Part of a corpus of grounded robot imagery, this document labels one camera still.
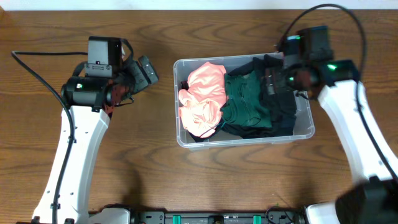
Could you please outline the dark green taped garment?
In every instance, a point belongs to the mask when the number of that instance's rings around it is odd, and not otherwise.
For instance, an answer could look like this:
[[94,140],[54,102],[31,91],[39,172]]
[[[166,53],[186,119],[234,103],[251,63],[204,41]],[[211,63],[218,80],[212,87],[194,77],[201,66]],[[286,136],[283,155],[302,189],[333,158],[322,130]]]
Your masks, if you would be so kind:
[[214,134],[219,130],[243,139],[275,136],[271,111],[261,104],[260,81],[255,72],[224,76],[227,101],[221,107],[221,121],[200,133]]

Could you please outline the pink satin garment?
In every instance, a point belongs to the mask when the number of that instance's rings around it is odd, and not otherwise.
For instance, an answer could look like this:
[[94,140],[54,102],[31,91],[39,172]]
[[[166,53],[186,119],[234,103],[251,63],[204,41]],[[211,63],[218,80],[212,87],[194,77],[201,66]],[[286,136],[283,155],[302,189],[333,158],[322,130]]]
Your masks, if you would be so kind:
[[222,119],[221,108],[227,101],[225,75],[224,66],[206,62],[189,74],[188,88],[178,92],[182,104],[178,114],[190,134],[208,138],[216,132]]

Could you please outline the black garment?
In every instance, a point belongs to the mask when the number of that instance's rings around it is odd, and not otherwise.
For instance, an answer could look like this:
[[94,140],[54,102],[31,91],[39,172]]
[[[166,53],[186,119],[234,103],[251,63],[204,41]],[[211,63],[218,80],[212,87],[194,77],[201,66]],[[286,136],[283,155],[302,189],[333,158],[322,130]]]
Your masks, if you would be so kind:
[[252,62],[261,89],[259,102],[270,111],[272,125],[293,128],[297,111],[295,96],[292,91],[280,91],[274,85],[274,82],[280,78],[279,72],[283,61],[264,55],[263,58],[254,58]]
[[[226,72],[226,74],[229,74],[229,75],[245,75],[245,74],[251,73],[251,72],[254,72],[253,63],[252,62],[251,63],[247,63],[247,64],[245,64],[245,65],[243,65],[241,67],[238,67],[238,68],[232,70],[231,72]],[[195,142],[203,142],[203,141],[213,137],[216,133],[212,134],[208,138],[199,138],[199,137],[196,137],[196,136],[194,136],[194,135],[192,135],[190,133],[189,134],[195,140]]]

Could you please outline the dark navy garment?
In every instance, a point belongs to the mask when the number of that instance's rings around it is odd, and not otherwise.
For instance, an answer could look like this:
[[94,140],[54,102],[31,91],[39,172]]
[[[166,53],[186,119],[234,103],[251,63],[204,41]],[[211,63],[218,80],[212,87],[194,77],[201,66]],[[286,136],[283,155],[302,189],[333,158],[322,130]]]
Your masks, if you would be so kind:
[[273,122],[274,136],[291,136],[296,122],[296,115],[283,114]]

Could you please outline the red navy plaid shirt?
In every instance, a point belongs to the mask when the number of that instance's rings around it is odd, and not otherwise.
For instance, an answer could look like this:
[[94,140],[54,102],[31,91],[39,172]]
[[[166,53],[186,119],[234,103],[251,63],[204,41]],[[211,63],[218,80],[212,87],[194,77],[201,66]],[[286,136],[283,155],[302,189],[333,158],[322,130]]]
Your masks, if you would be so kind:
[[183,90],[188,90],[189,89],[189,84],[187,81],[182,81],[181,82],[181,89]]

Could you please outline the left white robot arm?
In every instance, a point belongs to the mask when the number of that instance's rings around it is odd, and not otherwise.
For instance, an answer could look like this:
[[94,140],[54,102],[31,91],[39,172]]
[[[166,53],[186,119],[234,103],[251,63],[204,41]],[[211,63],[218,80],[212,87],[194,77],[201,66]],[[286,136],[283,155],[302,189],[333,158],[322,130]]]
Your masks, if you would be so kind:
[[55,97],[61,102],[62,126],[58,148],[45,192],[35,208],[32,223],[130,223],[129,208],[115,206],[91,215],[90,186],[98,149],[115,108],[126,105],[159,77],[149,59],[128,58],[110,77],[99,73],[81,77],[80,71],[109,63],[84,63]]

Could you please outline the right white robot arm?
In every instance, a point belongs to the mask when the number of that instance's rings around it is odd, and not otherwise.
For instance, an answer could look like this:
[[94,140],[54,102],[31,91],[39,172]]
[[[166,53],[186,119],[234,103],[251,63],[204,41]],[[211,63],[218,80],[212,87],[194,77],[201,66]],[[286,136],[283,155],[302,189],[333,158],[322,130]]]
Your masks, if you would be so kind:
[[354,186],[332,202],[305,207],[305,223],[397,223],[397,156],[368,105],[351,60],[265,70],[273,93],[317,90],[315,95],[340,139]]

